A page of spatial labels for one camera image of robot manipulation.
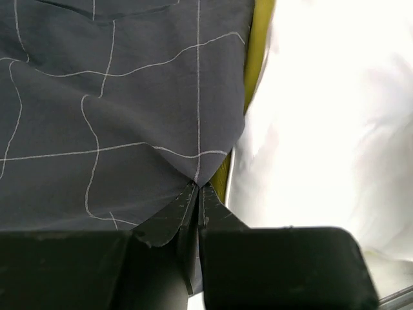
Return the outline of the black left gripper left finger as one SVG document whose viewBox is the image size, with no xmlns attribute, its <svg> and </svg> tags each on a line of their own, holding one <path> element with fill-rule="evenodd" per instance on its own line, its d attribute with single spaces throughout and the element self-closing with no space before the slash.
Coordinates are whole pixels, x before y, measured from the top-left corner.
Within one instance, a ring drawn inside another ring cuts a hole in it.
<svg viewBox="0 0 413 310">
<path fill-rule="evenodd" d="M 4 232 L 2 309 L 186 309 L 197 186 L 130 231 Z"/>
</svg>

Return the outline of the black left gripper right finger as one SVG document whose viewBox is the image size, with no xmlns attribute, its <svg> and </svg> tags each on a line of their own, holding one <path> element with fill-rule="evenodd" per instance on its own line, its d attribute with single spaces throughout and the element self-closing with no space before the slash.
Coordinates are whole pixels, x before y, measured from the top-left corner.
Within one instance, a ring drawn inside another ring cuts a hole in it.
<svg viewBox="0 0 413 310">
<path fill-rule="evenodd" d="M 253 229 L 217 197 L 199 193 L 199 247 L 207 309 L 377 309 L 353 237 L 337 227 Z"/>
</svg>

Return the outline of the white pillow with yellow piping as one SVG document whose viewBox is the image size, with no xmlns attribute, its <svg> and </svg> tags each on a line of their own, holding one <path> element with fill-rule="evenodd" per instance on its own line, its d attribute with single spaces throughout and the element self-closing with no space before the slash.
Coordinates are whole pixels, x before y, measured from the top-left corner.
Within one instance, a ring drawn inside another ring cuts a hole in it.
<svg viewBox="0 0 413 310">
<path fill-rule="evenodd" d="M 225 203 L 412 259 L 411 1 L 275 3 Z"/>
</svg>

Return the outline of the dark grey checked pillowcase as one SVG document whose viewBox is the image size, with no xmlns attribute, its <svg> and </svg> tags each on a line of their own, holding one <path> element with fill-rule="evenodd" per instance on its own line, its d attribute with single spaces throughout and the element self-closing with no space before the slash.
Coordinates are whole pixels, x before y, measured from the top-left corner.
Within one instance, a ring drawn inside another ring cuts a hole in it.
<svg viewBox="0 0 413 310">
<path fill-rule="evenodd" d="M 244 126 L 253 1 L 2 1 L 1 230 L 127 230 Z"/>
</svg>

